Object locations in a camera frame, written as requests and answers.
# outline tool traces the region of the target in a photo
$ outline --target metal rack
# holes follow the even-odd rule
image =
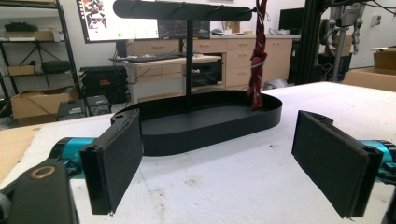
[[[5,2],[5,1],[0,1],[0,7],[30,7],[30,8],[48,8],[48,9],[57,10],[58,11],[58,15],[59,15],[59,19],[60,19],[60,22],[61,22],[62,30],[63,30],[63,33],[64,33],[64,41],[63,42],[64,42],[66,50],[67,50],[67,57],[68,57],[68,61],[70,63],[70,72],[71,72],[72,77],[73,77],[73,82],[74,83],[78,83],[78,75],[77,75],[76,64],[75,64],[75,60],[74,60],[74,56],[73,56],[73,50],[72,50],[72,47],[71,47],[71,43],[70,43],[68,31],[67,31],[66,20],[64,18],[64,9],[63,9],[63,6],[60,4],[59,0],[56,0],[53,3],[40,3],[40,2],[25,3],[25,2],[8,2],[8,1]],[[5,61],[6,66],[9,66],[9,62],[8,62],[6,51],[4,49],[4,45],[3,44],[20,44],[20,43],[35,44],[35,48],[34,48],[34,50],[32,50],[31,53],[33,53],[33,51],[38,49],[38,53],[39,53],[39,56],[40,56],[40,59],[41,59],[41,50],[44,50],[44,49],[42,49],[40,47],[40,43],[48,43],[48,42],[50,42],[50,41],[18,41],[18,42],[0,41],[0,50],[2,52],[2,56],[3,56],[3,59]],[[3,92],[5,94],[6,100],[9,100],[9,95],[8,95],[8,92],[7,92],[7,87],[6,87],[5,83],[4,83],[4,78],[10,78],[11,84],[12,84],[12,88],[13,88],[14,92],[16,94],[18,94],[19,92],[18,92],[17,85],[15,83],[14,77],[12,77],[12,76],[9,76],[9,77],[8,76],[1,76],[0,77],[0,84],[1,84],[1,87],[2,87]],[[76,88],[77,88],[78,96],[81,96],[81,90],[80,90],[79,86],[77,85]]]

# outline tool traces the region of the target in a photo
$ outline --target red object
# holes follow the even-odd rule
[[[266,0],[256,0],[257,23],[256,23],[256,46],[253,50],[251,60],[251,76],[248,83],[247,97],[251,99],[251,110],[262,107],[262,66],[264,65],[267,53],[265,53],[265,33],[264,15],[266,10]]]

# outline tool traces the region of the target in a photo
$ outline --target wooden desk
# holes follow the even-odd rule
[[[221,57],[218,56],[203,56],[199,58],[194,57],[192,58],[192,63],[210,63],[220,59]],[[132,104],[138,103],[138,99],[142,97],[148,97],[173,91],[184,91],[186,86],[184,77],[170,77],[165,79],[137,82],[137,68],[153,68],[171,65],[182,66],[184,64],[186,64],[185,58],[170,59],[149,63],[123,63],[122,65],[125,67],[128,74],[128,90],[131,93]]]
[[[292,39],[298,35],[266,35],[268,57],[263,66],[262,83],[272,79],[288,79]],[[200,53],[220,53],[223,62],[221,88],[245,90],[250,80],[250,56],[255,35],[212,35],[210,39],[195,39],[193,50]],[[177,40],[136,40],[128,46],[130,55],[167,53],[178,49]]]

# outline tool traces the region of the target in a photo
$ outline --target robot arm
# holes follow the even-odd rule
[[[362,15],[365,5],[361,3],[355,3],[351,6],[338,6],[331,7],[328,33],[325,36],[325,45],[332,56],[335,56],[335,47],[333,44],[333,37],[336,35],[339,28],[347,28],[348,26],[354,26],[354,32],[352,34],[354,54],[357,54],[359,49],[359,36],[360,28],[362,25]]]
[[[360,4],[360,5],[361,8],[360,8],[359,17],[353,24],[353,28],[354,28],[352,33],[353,54],[358,54],[359,51],[359,43],[360,43],[359,36],[361,35],[360,29],[361,29],[361,25],[363,24],[363,20],[361,19],[361,17],[363,16],[364,9],[366,8],[366,5],[364,4]]]
[[[138,110],[120,111],[98,138],[64,138],[48,158],[0,189],[0,223],[78,223],[69,185],[85,177],[94,215],[114,214],[143,157]]]

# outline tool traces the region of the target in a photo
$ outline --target shelving unit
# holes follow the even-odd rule
[[[62,5],[59,3],[59,0],[54,0],[53,2],[18,2],[18,1],[13,1],[13,2],[9,2],[9,1],[0,1],[0,7],[10,7],[10,8],[16,8],[15,10],[17,11],[18,9],[20,10],[26,10],[26,8],[43,8],[43,9],[49,9],[49,10],[53,10],[56,13],[53,13],[53,15],[57,15],[59,17],[59,20],[61,22],[61,27],[62,27],[62,31],[63,31],[63,35],[64,35],[64,40],[61,41],[61,43],[64,43],[64,46],[66,48],[67,51],[67,58],[68,61],[70,63],[70,73],[73,77],[73,82],[76,84],[78,83],[78,75],[77,75],[77,69],[76,69],[76,64],[74,61],[74,56],[73,56],[73,50],[71,47],[71,43],[70,43],[70,39],[69,39],[69,35],[68,35],[68,31],[67,31],[67,25],[66,25],[66,21],[64,18],[64,10]],[[52,58],[54,58],[55,60],[59,60],[56,56],[54,56],[53,54],[51,54],[48,50],[45,50],[42,48],[42,44],[44,43],[59,43],[59,42],[55,42],[55,41],[9,41],[9,40],[1,40],[0,41],[0,50],[2,52],[2,56],[3,59],[5,61],[5,64],[7,67],[10,66],[9,61],[8,61],[8,57],[7,57],[7,53],[6,50],[4,48],[5,44],[13,44],[13,45],[21,45],[21,44],[26,44],[26,45],[35,45],[34,49],[23,59],[21,60],[21,64],[24,63],[27,58],[34,53],[34,51],[37,50],[40,60],[43,63],[43,59],[42,59],[42,51],[45,51],[48,55],[50,55]],[[46,78],[47,81],[47,85],[48,87],[50,87],[50,83],[47,77],[47,74],[34,74],[34,76],[36,75],[43,75]],[[14,92],[16,94],[19,93],[18,91],[18,87],[16,85],[15,82],[15,78],[17,76],[5,76],[4,74],[2,74],[1,79],[0,79],[0,84],[3,88],[3,92],[5,94],[6,100],[9,100],[9,96],[7,93],[7,89],[6,89],[6,85],[4,84],[4,78],[10,78],[11,80],[11,84],[12,84],[12,88],[14,90]],[[81,90],[79,88],[79,86],[76,86],[77,88],[77,92],[78,92],[78,96],[81,96]]]
[[[147,101],[123,111],[140,110],[146,156],[187,152],[272,128],[280,122],[282,102],[262,94],[264,105],[251,111],[246,91],[192,94],[192,26],[199,21],[249,21],[255,9],[202,4],[116,1],[121,18],[187,21],[186,95]]]

